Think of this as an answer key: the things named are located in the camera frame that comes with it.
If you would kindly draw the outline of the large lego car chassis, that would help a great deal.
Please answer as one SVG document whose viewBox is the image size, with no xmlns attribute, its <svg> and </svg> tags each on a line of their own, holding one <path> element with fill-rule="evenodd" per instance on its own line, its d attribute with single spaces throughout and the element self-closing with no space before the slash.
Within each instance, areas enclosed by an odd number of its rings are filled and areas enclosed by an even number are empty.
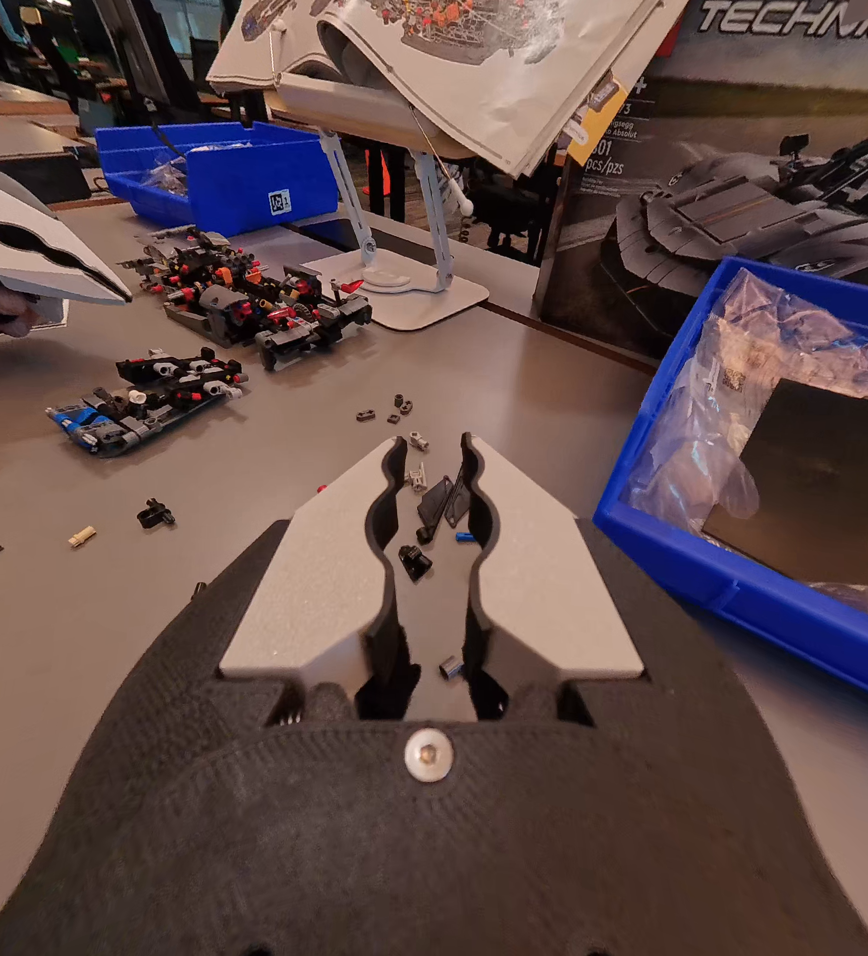
<svg viewBox="0 0 868 956">
<path fill-rule="evenodd" d="M 270 372 L 373 320 L 362 280 L 325 280 L 291 265 L 278 277 L 243 247 L 194 225 L 152 233 L 140 257 L 118 265 L 161 298 L 166 317 L 225 349 L 255 346 Z"/>
</svg>

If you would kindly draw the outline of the lego set cardboard box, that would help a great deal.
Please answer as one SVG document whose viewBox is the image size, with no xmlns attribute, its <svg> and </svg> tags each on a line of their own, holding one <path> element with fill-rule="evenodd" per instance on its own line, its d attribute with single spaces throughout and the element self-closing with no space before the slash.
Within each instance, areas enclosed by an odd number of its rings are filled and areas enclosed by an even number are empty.
<svg viewBox="0 0 868 956">
<path fill-rule="evenodd" d="M 536 317 L 659 360 L 727 257 L 868 286 L 868 2 L 686 3 L 567 161 Z"/>
</svg>

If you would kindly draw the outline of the white book stand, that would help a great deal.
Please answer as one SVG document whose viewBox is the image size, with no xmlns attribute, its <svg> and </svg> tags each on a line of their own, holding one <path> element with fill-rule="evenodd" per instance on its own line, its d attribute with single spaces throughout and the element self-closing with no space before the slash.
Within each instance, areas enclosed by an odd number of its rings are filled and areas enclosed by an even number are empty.
<svg viewBox="0 0 868 956">
<path fill-rule="evenodd" d="M 485 302 L 489 293 L 484 286 L 454 275 L 439 181 L 441 175 L 458 209 L 471 214 L 472 203 L 441 162 L 442 155 L 459 160 L 471 153 L 417 111 L 343 33 L 334 65 L 341 81 L 306 78 L 290 67 L 288 48 L 316 24 L 305 11 L 307 4 L 299 6 L 300 10 L 275 14 L 268 27 L 274 91 L 266 94 L 266 100 L 318 131 L 357 245 L 356 250 L 311 261 L 309 266 L 338 285 L 361 281 L 358 292 L 370 301 L 374 321 L 393 331 L 419 331 Z M 410 153 L 427 211 L 434 265 L 378 246 L 356 197 L 341 145 L 343 135 L 375 139 Z"/>
</svg>

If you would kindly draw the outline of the small black blue lego assembly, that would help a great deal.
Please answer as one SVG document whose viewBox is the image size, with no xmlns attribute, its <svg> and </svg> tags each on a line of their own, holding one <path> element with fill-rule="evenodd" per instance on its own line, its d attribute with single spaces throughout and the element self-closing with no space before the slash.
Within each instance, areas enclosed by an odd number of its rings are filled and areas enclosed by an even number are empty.
<svg viewBox="0 0 868 956">
<path fill-rule="evenodd" d="M 96 459 L 119 458 L 205 408 L 240 398 L 249 378 L 236 359 L 204 347 L 191 358 L 149 350 L 117 362 L 121 385 L 95 388 L 79 400 L 48 407 L 46 416 L 77 448 Z"/>
</svg>

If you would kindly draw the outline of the grey side table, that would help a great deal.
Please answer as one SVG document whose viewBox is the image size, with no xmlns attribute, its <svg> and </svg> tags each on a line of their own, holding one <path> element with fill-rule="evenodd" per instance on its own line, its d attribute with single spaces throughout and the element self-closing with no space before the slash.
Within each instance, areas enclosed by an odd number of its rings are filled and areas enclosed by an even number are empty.
<svg viewBox="0 0 868 956">
<path fill-rule="evenodd" d="M 48 206 L 94 197 L 98 158 L 63 99 L 0 80 L 0 172 Z"/>
</svg>

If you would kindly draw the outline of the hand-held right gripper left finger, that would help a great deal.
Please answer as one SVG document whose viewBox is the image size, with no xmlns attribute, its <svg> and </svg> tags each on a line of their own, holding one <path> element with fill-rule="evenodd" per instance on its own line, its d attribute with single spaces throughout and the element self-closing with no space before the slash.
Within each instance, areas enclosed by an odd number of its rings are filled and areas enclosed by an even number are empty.
<svg viewBox="0 0 868 956">
<path fill-rule="evenodd" d="M 419 682 L 385 554 L 399 531 L 407 443 L 380 444 L 298 508 L 219 664 L 273 679 L 300 702 L 340 688 L 357 715 L 402 720 Z"/>
</svg>

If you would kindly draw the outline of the blue bin with plastic bags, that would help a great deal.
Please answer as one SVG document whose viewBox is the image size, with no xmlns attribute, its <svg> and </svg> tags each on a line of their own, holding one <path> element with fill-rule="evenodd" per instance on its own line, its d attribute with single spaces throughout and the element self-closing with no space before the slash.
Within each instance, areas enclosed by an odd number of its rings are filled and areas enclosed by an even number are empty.
<svg viewBox="0 0 868 956">
<path fill-rule="evenodd" d="M 809 299 L 868 332 L 868 286 L 729 257 L 708 280 L 668 346 L 595 511 L 595 524 L 677 597 L 737 624 L 868 693 L 868 614 L 632 508 L 632 466 L 703 321 L 739 269 Z"/>
</svg>

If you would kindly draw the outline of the lego instruction booklet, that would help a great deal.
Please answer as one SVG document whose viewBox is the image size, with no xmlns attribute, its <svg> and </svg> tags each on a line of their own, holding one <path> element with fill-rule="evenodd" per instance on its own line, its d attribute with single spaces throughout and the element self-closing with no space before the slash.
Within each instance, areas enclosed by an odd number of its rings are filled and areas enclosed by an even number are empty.
<svg viewBox="0 0 868 956">
<path fill-rule="evenodd" d="M 685 2 L 243 2 L 207 79 L 312 126 L 517 178 L 595 149 Z"/>
</svg>

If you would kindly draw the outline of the clear plastic bags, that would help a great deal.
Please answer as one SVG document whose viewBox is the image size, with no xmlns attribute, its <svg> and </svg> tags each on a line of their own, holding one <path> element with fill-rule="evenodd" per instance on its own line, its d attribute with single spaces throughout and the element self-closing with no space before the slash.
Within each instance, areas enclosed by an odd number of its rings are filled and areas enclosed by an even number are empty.
<svg viewBox="0 0 868 956">
<path fill-rule="evenodd" d="M 632 466 L 624 502 L 742 556 L 703 525 L 721 501 L 739 505 L 741 516 L 755 502 L 740 456 L 782 378 L 868 398 L 868 332 L 739 269 L 703 321 Z M 868 587 L 799 583 L 868 614 Z"/>
</svg>

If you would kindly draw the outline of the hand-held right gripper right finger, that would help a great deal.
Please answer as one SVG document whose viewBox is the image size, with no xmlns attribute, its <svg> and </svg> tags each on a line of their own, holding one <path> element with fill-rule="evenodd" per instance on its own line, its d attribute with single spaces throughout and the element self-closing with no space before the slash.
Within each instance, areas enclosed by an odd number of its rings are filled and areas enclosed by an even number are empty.
<svg viewBox="0 0 868 956">
<path fill-rule="evenodd" d="M 463 674 L 479 721 L 539 687 L 557 706 L 585 682 L 626 682 L 645 665 L 570 508 L 484 439 L 461 439 L 470 571 Z"/>
</svg>

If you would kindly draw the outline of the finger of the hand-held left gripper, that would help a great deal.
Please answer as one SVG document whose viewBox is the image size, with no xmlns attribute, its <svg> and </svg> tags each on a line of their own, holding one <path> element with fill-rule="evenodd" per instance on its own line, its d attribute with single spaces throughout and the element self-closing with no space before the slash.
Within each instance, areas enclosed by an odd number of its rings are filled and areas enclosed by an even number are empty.
<svg viewBox="0 0 868 956">
<path fill-rule="evenodd" d="M 132 294 L 119 282 L 93 275 L 81 264 L 58 265 L 45 253 L 0 242 L 0 282 L 16 292 L 98 304 L 129 304 Z"/>
<path fill-rule="evenodd" d="M 0 173 L 0 242 L 39 251 L 54 263 L 81 264 L 93 275 L 105 276 L 125 287 L 112 269 L 56 215 L 17 181 Z"/>
</svg>

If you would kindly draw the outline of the black cardboard sheet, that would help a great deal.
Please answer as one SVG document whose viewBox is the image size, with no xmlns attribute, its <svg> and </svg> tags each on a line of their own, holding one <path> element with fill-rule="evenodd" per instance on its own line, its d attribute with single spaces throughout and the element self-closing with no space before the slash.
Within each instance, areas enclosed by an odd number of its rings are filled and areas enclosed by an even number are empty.
<svg viewBox="0 0 868 956">
<path fill-rule="evenodd" d="M 706 536 L 791 580 L 868 587 L 868 398 L 780 379 L 740 464 L 756 500 L 717 503 Z"/>
</svg>

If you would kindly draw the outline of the person's left hand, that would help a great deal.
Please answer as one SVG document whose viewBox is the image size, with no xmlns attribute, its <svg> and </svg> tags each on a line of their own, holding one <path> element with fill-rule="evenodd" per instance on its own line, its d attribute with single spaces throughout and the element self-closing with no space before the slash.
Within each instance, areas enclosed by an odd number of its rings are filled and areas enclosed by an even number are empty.
<svg viewBox="0 0 868 956">
<path fill-rule="evenodd" d="M 41 321 L 40 315 L 23 294 L 0 286 L 0 335 L 24 339 Z"/>
</svg>

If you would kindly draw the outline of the blue bin with white label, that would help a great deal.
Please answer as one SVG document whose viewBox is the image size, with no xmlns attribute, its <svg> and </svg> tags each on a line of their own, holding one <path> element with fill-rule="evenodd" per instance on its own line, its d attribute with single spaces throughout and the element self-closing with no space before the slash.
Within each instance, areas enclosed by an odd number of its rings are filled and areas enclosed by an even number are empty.
<svg viewBox="0 0 868 956">
<path fill-rule="evenodd" d="M 233 237 L 337 210 L 312 133 L 215 122 L 99 128 L 95 139 L 109 191 L 159 226 Z"/>
</svg>

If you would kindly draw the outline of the black lego panel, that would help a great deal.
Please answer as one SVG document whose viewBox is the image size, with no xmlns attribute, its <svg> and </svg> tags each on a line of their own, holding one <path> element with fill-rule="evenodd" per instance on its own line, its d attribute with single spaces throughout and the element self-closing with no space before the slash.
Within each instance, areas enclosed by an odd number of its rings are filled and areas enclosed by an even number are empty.
<svg viewBox="0 0 868 956">
<path fill-rule="evenodd" d="M 416 538 L 420 546 L 430 544 L 435 537 L 440 520 L 453 497 L 454 488 L 453 480 L 444 475 L 440 482 L 423 494 L 417 508 L 421 526 L 416 531 Z"/>
</svg>

